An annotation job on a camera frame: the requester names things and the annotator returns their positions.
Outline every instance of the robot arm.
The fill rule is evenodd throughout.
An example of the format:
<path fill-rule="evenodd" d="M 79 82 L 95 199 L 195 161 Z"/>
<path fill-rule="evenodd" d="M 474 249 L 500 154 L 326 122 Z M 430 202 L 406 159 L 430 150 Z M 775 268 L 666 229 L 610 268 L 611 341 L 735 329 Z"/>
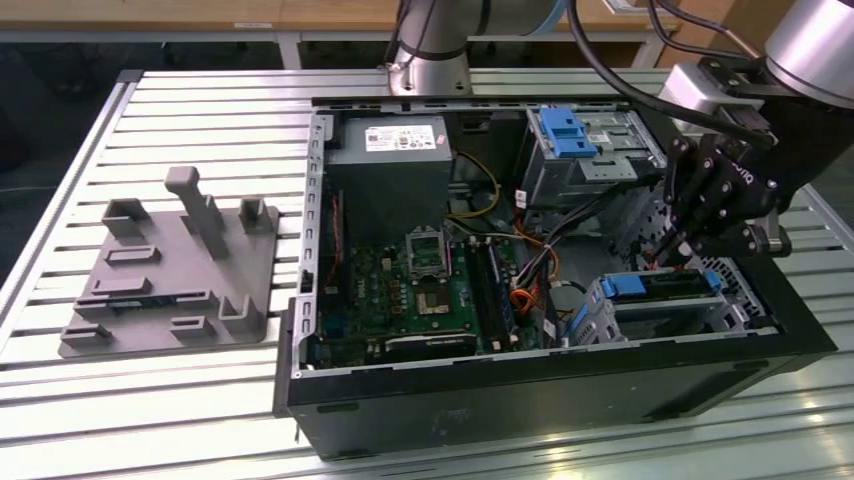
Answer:
<path fill-rule="evenodd" d="M 698 22 L 667 0 L 654 1 L 709 27 L 711 22 Z M 755 59 L 755 50 L 727 35 L 754 60 L 706 57 L 687 67 L 690 74 L 675 69 L 661 98 L 635 89 L 602 63 L 576 4 L 403 0 L 399 48 L 388 64 L 392 94 L 471 94 L 468 36 L 548 31 L 566 6 L 579 49 L 606 82 L 638 106 L 709 132 L 699 141 L 689 135 L 671 141 L 663 189 L 671 225 L 650 261 L 679 265 L 691 251 L 787 255 L 791 245 L 777 215 L 854 141 L 854 0 L 798 0 L 767 41 L 766 58 Z"/>
<path fill-rule="evenodd" d="M 674 138 L 665 183 L 671 228 L 651 255 L 658 264 L 681 264 L 691 251 L 789 255 L 778 214 L 854 143 L 854 1 L 799 0 L 766 51 L 753 62 L 703 58 L 678 66 L 667 81 L 662 97 L 702 106 L 774 141 L 715 133 L 699 142 Z"/>
<path fill-rule="evenodd" d="M 468 37 L 548 32 L 562 13 L 563 0 L 402 0 L 388 66 L 392 94 L 471 95 Z"/>

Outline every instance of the green circuit board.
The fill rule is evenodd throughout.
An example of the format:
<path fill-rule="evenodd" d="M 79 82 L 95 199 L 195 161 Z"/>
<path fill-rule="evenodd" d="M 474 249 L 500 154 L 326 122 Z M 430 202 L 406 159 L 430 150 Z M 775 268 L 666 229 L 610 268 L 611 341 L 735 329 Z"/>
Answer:
<path fill-rule="evenodd" d="M 427 260 L 415 254 L 415 264 L 427 264 Z M 451 249 L 451 275 L 447 278 L 414 280 L 410 277 L 406 245 L 388 248 L 360 248 L 351 256 L 352 321 L 358 333 L 387 335 L 390 333 L 416 333 L 436 330 L 466 330 L 478 333 L 478 319 L 470 301 L 468 275 L 462 248 Z M 420 308 L 419 295 L 424 285 L 432 294 L 434 302 Z M 434 304 L 447 305 L 447 313 Z"/>
<path fill-rule="evenodd" d="M 414 249 L 416 268 L 430 267 L 436 256 L 446 254 L 444 243 L 442 249 L 424 245 Z M 516 268 L 510 242 L 496 242 L 496 252 L 508 281 Z M 372 343 L 407 335 L 471 333 L 478 336 L 478 353 L 483 353 L 464 244 L 447 245 L 450 263 L 442 276 L 411 275 L 407 257 L 404 242 L 351 249 L 347 275 L 339 277 L 347 285 L 334 290 L 346 298 L 320 308 L 318 358 L 323 368 L 363 365 Z"/>

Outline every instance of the black cable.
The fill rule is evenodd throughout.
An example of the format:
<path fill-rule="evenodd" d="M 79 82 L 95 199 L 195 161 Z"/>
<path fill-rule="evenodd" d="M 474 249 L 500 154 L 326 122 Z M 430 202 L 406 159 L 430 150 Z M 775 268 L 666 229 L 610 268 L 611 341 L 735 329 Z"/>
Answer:
<path fill-rule="evenodd" d="M 653 0 L 647 3 L 646 8 L 650 12 L 650 20 L 653 21 L 653 30 L 655 30 L 655 35 L 662 39 L 662 42 L 677 50 L 682 50 L 683 52 L 695 53 L 698 55 L 707 55 L 710 57 L 719 58 L 733 58 L 737 60 L 747 60 L 747 57 L 735 52 L 727 52 L 726 50 L 715 50 L 713 48 L 698 47 L 697 45 L 689 45 L 687 43 L 677 42 L 670 38 L 667 32 L 665 31 L 665 26 L 662 25 L 662 20 L 658 18 L 658 10 L 655 9 L 655 3 L 665 3 L 667 0 Z"/>
<path fill-rule="evenodd" d="M 618 183 L 616 185 L 612 185 L 596 197 L 590 199 L 584 204 L 575 207 L 570 211 L 570 213 L 563 216 L 563 218 L 558 222 L 558 225 L 543 240 L 543 248 L 536 253 L 530 262 L 522 267 L 518 278 L 518 284 L 520 287 L 527 287 L 536 278 L 536 274 L 542 271 L 543 266 L 547 264 L 548 250 L 554 247 L 555 243 L 559 241 L 563 235 L 574 231 L 584 221 L 596 216 L 604 210 L 610 201 L 616 196 L 622 195 L 632 188 L 655 185 L 659 180 L 661 177 L 658 177 L 657 175 L 649 175 L 638 179 L 636 182 Z"/>
<path fill-rule="evenodd" d="M 662 6 L 662 8 L 670 12 L 670 14 L 674 17 L 681 18 L 682 20 L 685 20 L 689 23 L 693 23 L 694 25 L 699 25 L 701 27 L 705 27 L 709 30 L 714 30 L 718 33 L 727 32 L 729 28 L 726 28 L 723 25 L 702 17 L 698 17 L 697 15 L 691 15 L 685 10 L 681 10 L 673 3 L 670 3 L 670 0 L 655 0 L 655 1 Z"/>
<path fill-rule="evenodd" d="M 632 87 L 618 75 L 614 73 L 602 60 L 596 56 L 595 51 L 590 45 L 590 39 L 584 33 L 584 27 L 582 25 L 580 18 L 578 16 L 578 0 L 566 0 L 566 11 L 570 19 L 570 28 L 575 35 L 575 42 L 578 49 L 580 50 L 590 66 L 596 71 L 602 79 L 622 95 L 628 97 L 641 105 L 646 106 L 651 110 L 663 113 L 665 115 L 685 120 L 689 123 L 715 130 L 731 137 L 746 141 L 751 145 L 770 147 L 774 145 L 774 139 L 763 133 L 754 132 L 746 128 L 727 122 L 726 120 L 685 108 L 681 105 L 670 103 L 661 98 L 654 97 L 649 93 L 638 90 Z"/>
<path fill-rule="evenodd" d="M 403 18 L 410 11 L 410 1 L 411 0 L 400 0 L 398 3 L 398 14 L 395 15 L 395 28 L 391 32 L 391 40 L 388 40 L 388 45 L 386 45 L 386 54 L 383 55 L 383 64 L 388 64 L 394 61 L 391 57 L 392 50 L 398 50 L 398 45 L 400 44 L 400 24 L 403 23 Z"/>
<path fill-rule="evenodd" d="M 430 10 L 427 10 L 427 18 L 424 19 L 424 28 L 422 28 L 422 36 L 418 39 L 418 45 L 415 45 L 415 52 L 410 55 L 410 58 L 406 59 L 406 63 L 400 66 L 400 69 L 404 69 L 412 63 L 412 59 L 418 56 L 422 51 L 422 43 L 424 42 L 424 36 L 427 34 L 427 27 L 430 25 L 430 20 L 432 20 L 432 9 L 436 6 L 436 0 L 432 0 L 430 3 Z"/>

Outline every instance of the aluminum extrusion table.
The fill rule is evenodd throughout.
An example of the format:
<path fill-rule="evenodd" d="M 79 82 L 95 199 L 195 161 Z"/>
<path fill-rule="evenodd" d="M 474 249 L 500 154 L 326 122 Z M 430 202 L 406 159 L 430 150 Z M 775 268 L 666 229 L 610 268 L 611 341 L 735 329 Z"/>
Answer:
<path fill-rule="evenodd" d="M 623 71 L 657 92 L 661 70 Z M 271 310 L 296 281 L 311 98 L 382 96 L 375 71 L 145 73 L 109 96 L 0 291 L 0 477 L 765 478 L 833 476 L 854 463 L 854 237 L 811 188 L 782 217 L 778 261 L 839 346 L 699 417 L 323 463 L 274 419 L 278 321 L 250 348 L 63 360 L 71 317 L 107 229 L 105 202 L 180 208 L 163 188 L 193 164 L 220 207 L 262 194 L 283 212 Z M 480 95 L 610 92 L 588 70 L 476 70 Z"/>

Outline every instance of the ram slot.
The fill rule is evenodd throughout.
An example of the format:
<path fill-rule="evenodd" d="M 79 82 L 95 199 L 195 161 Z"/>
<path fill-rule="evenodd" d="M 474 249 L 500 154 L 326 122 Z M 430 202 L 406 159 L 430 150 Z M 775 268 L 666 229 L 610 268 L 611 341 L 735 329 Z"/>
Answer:
<path fill-rule="evenodd" d="M 510 345 L 510 335 L 502 314 L 500 295 L 495 288 L 488 245 L 470 243 L 466 246 L 466 268 L 471 284 L 471 300 L 478 312 L 483 348 L 488 352 L 499 352 Z"/>

